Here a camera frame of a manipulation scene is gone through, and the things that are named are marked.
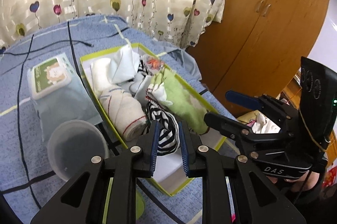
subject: wardrobe door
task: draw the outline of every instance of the wardrobe door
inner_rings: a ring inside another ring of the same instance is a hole
[[[267,0],[252,33],[214,91],[235,116],[246,109],[225,99],[228,90],[273,97],[292,79],[321,30],[329,0]]]
[[[188,49],[197,61],[202,82],[214,91],[240,52],[266,0],[226,0],[222,22],[213,22]]]

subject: packaging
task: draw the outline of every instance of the packaging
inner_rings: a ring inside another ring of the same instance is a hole
[[[145,54],[158,59],[155,54],[153,54],[150,50],[148,50],[145,46],[140,43],[133,43],[132,49],[143,56]],[[95,52],[89,55],[82,56],[80,58],[82,68],[85,73],[85,78],[89,84],[89,88],[91,93],[93,94],[94,103],[102,110],[104,114],[103,119],[111,127],[113,132],[116,135],[116,138],[121,142],[124,148],[132,147],[136,144],[137,140],[134,139],[132,141],[126,142],[124,141],[120,135],[117,133],[114,125],[111,123],[110,119],[106,115],[104,109],[102,108],[101,104],[99,103],[97,97],[94,95],[93,88],[92,88],[92,76],[91,76],[91,69],[90,64],[102,57],[109,57],[109,54],[115,53],[121,48],[114,47],[110,49],[106,49],[103,51]],[[194,90],[183,78],[181,78],[178,74],[175,74],[176,78],[179,82],[193,95],[199,102],[207,108],[207,110],[212,112],[217,112],[201,95],[198,94],[196,90]],[[225,141],[225,137],[222,136],[218,131],[214,129],[210,129],[208,133],[201,135],[200,139],[204,145],[207,145],[215,150],[218,150],[220,146]],[[180,149],[176,153],[168,154],[165,156],[157,157],[156,163],[156,170],[154,175],[149,181],[153,183],[155,187],[157,187],[162,193],[165,193],[169,196],[173,196],[178,193],[181,189],[183,189],[192,178],[187,178],[185,172],[183,170],[183,163],[181,158]]]

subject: plastic container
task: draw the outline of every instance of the plastic container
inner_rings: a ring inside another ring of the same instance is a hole
[[[92,157],[109,157],[101,132],[91,123],[76,119],[55,129],[48,141],[47,151],[53,171],[64,181],[68,181]]]

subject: green towel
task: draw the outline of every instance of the green towel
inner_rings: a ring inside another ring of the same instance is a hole
[[[208,127],[203,121],[206,108],[180,84],[172,71],[163,69],[155,74],[147,93],[170,112],[186,120],[197,134],[206,133]]]

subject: grey cloth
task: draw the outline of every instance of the grey cloth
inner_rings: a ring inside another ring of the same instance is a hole
[[[152,44],[158,48],[161,48],[163,52],[166,52],[176,62],[178,62],[186,71],[188,71],[196,80],[201,80],[201,73],[195,59],[181,49],[168,42],[158,42],[151,40]]]

